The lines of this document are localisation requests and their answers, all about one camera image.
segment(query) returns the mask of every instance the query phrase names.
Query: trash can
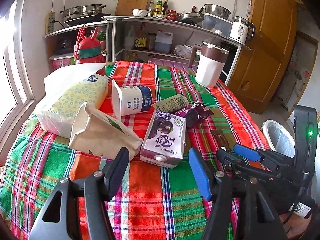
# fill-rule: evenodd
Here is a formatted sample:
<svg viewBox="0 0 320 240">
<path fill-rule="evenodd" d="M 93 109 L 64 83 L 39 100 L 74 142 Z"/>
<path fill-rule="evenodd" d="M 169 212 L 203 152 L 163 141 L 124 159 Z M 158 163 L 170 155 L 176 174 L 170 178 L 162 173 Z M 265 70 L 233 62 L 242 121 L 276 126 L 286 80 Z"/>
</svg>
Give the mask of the trash can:
<svg viewBox="0 0 320 240">
<path fill-rule="evenodd" d="M 263 132 L 271 150 L 294 157 L 294 139 L 278 122 L 267 120 L 260 130 Z"/>
</svg>

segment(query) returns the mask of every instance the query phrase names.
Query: plaid tablecloth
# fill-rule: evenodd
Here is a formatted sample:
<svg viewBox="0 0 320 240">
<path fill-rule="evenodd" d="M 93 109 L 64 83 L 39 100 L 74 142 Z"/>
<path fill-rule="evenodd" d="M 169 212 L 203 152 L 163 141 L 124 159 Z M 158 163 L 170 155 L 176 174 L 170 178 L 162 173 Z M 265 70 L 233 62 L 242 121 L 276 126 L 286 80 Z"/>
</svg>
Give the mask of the plaid tablecloth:
<svg viewBox="0 0 320 240">
<path fill-rule="evenodd" d="M 265 138 L 220 81 L 215 88 L 208 89 L 196 83 L 194 74 L 166 66 L 124 61 L 108 63 L 106 73 L 109 93 L 100 110 L 107 114 L 113 115 L 112 79 L 120 86 L 148 86 L 153 102 L 183 93 L 190 103 L 202 101 L 214 112 L 200 127 L 187 130 L 185 155 L 176 168 L 158 167 L 136 156 L 128 165 L 116 197 L 106 202 L 116 239 L 200 239 L 211 203 L 199 195 L 188 163 L 188 150 L 198 147 L 205 160 L 223 170 L 215 159 L 217 142 L 210 130 L 222 130 L 230 148 L 241 143 L 265 149 L 268 147 Z M 125 116 L 122 121 L 144 138 L 152 113 L 151 108 L 147 113 Z M 69 149 L 67 139 L 42 130 L 36 116 L 31 116 L 12 147 L 0 185 L 0 210 L 7 225 L 18 238 L 28 239 L 41 207 L 61 177 L 85 178 L 105 163 L 103 158 Z M 233 239 L 237 208 L 235 199 L 227 239 Z M 84 239 L 89 239 L 83 199 L 80 199 L 79 210 Z"/>
</svg>

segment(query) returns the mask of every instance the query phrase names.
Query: logo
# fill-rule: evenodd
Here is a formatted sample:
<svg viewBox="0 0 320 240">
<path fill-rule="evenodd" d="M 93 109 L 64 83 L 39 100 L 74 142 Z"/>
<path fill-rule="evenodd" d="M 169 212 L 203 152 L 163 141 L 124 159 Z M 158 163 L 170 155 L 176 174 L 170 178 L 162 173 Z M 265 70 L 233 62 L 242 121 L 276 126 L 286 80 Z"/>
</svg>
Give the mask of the logo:
<svg viewBox="0 0 320 240">
<path fill-rule="evenodd" d="M 95 75 L 91 75 L 89 78 L 88 78 L 88 81 L 90 82 L 96 82 L 98 80 L 98 78 L 95 76 Z"/>
<path fill-rule="evenodd" d="M 177 118 L 176 120 L 174 120 L 174 124 L 178 127 L 182 127 L 183 121 L 180 118 Z"/>
<path fill-rule="evenodd" d="M 155 147 L 157 148 L 157 147 L 161 147 L 162 146 L 162 147 L 168 148 L 172 144 L 174 144 L 174 140 L 175 140 L 175 138 L 171 139 L 167 135 L 157 136 L 156 143 L 158 143 L 158 145 L 156 145 Z"/>
</svg>

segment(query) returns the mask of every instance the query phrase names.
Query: electric kettle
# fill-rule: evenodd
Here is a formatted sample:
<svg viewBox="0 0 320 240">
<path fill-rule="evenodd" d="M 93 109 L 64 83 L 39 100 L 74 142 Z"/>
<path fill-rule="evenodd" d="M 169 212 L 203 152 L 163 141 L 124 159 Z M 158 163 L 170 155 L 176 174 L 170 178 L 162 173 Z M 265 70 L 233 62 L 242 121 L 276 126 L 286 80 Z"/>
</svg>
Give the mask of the electric kettle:
<svg viewBox="0 0 320 240">
<path fill-rule="evenodd" d="M 202 43 L 202 47 L 198 45 L 192 46 L 188 68 L 192 67 L 196 52 L 200 49 L 201 54 L 196 73 L 196 82 L 204 87 L 213 88 L 227 61 L 229 51 L 207 42 Z"/>
<path fill-rule="evenodd" d="M 248 37 L 249 27 L 252 28 L 250 37 Z M 235 21 L 232 23 L 230 39 L 238 41 L 244 45 L 246 40 L 251 41 L 253 39 L 255 32 L 256 27 L 253 23 L 242 17 L 236 16 Z"/>
</svg>

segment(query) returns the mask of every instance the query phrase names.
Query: red jar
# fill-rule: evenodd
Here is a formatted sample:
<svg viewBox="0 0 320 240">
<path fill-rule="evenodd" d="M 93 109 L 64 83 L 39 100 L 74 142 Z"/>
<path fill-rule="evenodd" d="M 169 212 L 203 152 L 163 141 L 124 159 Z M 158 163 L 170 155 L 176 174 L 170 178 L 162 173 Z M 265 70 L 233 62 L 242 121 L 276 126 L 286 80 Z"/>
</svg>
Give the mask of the red jar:
<svg viewBox="0 0 320 240">
<path fill-rule="evenodd" d="M 168 10 L 167 12 L 167 20 L 176 21 L 177 20 L 177 13 L 174 10 Z"/>
</svg>

